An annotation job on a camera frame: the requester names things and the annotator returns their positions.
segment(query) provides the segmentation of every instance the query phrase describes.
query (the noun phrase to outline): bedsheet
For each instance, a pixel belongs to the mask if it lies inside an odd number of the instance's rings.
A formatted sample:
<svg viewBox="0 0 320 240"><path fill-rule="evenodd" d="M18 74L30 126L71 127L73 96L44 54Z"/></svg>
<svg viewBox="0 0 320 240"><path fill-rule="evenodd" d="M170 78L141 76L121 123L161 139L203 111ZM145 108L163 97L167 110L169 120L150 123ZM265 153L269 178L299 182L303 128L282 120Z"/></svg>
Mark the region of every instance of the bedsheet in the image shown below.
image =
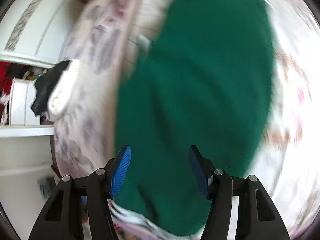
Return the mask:
<svg viewBox="0 0 320 240"><path fill-rule="evenodd" d="M171 1L91 0L82 12L64 58L83 64L68 109L55 122L62 175L86 176L114 156L119 83L134 71L139 35L157 37ZM246 175L258 176L293 238L320 207L320 29L303 0L265 1L275 36L273 98ZM236 216L233 208L228 239L234 236Z"/></svg>

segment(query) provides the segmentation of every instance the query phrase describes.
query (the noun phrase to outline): blue object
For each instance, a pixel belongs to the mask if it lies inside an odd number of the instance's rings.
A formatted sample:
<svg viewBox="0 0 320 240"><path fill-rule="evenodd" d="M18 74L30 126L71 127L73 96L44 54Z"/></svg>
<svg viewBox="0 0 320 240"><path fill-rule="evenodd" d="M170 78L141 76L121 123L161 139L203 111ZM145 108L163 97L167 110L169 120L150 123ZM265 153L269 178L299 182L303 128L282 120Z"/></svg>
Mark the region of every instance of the blue object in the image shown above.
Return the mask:
<svg viewBox="0 0 320 240"><path fill-rule="evenodd" d="M118 167L116 168L116 171L114 172L111 179L110 196L112 198L114 198L121 190L124 177L127 173L127 170L130 164L130 160L131 160L131 148L130 146L127 146L123 155L121 156L121 160L119 161Z"/></svg>

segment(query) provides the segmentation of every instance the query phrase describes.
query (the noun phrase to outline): metal pin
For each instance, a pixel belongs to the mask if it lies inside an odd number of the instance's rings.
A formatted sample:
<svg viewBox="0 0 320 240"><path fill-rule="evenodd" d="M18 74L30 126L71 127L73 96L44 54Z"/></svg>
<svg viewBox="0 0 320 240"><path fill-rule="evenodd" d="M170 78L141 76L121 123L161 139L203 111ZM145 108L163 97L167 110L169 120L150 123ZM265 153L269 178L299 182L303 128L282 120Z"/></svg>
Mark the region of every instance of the metal pin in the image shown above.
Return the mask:
<svg viewBox="0 0 320 240"><path fill-rule="evenodd" d="M105 173L105 170L104 170L103 168L97 169L96 173L97 173L98 175L102 175L102 174Z"/></svg>
<svg viewBox="0 0 320 240"><path fill-rule="evenodd" d="M70 180L70 176L69 175L65 175L62 177L62 181L67 182Z"/></svg>
<svg viewBox="0 0 320 240"><path fill-rule="evenodd" d="M221 170L221 169L215 169L215 170L214 170L214 173L217 174L217 175L222 175L222 174L223 174L223 170Z"/></svg>
<svg viewBox="0 0 320 240"><path fill-rule="evenodd" d="M253 182L256 182L258 180L258 178L254 175L250 175L249 176L249 180L253 181Z"/></svg>

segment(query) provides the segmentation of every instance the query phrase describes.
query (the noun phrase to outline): green fabric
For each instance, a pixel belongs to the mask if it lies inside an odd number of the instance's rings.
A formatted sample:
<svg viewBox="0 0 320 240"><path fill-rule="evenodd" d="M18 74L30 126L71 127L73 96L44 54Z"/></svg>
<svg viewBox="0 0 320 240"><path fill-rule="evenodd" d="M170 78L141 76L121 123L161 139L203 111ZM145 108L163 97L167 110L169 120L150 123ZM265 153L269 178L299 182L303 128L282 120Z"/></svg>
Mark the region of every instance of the green fabric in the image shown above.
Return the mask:
<svg viewBox="0 0 320 240"><path fill-rule="evenodd" d="M120 88L116 150L129 144L132 159L116 203L172 234L196 233L211 202L188 148L243 176L266 122L273 60L264 1L175 0Z"/></svg>

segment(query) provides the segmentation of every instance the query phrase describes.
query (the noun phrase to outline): green garment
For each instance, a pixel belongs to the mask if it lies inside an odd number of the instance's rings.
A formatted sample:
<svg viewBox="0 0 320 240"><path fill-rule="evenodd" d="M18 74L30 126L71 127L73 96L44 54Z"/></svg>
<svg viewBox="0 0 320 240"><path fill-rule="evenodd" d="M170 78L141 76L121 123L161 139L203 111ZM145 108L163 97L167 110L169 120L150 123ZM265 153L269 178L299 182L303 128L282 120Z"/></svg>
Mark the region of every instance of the green garment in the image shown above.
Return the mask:
<svg viewBox="0 0 320 240"><path fill-rule="evenodd" d="M263 0L175 0L147 58L119 91L116 151L132 149L123 208L186 236L206 223L190 145L233 176L258 146L274 62Z"/></svg>

